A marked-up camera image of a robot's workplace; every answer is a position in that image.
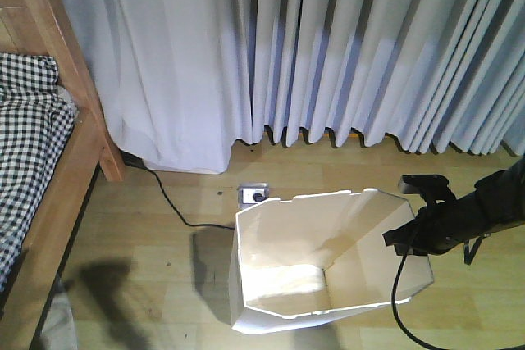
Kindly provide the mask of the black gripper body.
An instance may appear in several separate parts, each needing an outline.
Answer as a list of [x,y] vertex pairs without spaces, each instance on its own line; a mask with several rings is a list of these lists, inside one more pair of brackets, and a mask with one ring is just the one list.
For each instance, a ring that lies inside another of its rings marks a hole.
[[434,214],[429,209],[421,208],[411,221],[382,234],[385,245],[392,246],[399,257],[430,255],[432,250],[422,236],[433,219]]

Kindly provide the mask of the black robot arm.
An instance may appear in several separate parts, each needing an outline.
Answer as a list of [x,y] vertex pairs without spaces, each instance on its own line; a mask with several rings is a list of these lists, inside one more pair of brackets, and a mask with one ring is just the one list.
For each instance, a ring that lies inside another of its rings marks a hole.
[[461,243],[524,224],[524,160],[478,180],[457,198],[443,175],[403,175],[399,188],[418,194],[426,206],[395,230],[383,234],[398,255],[442,255]]

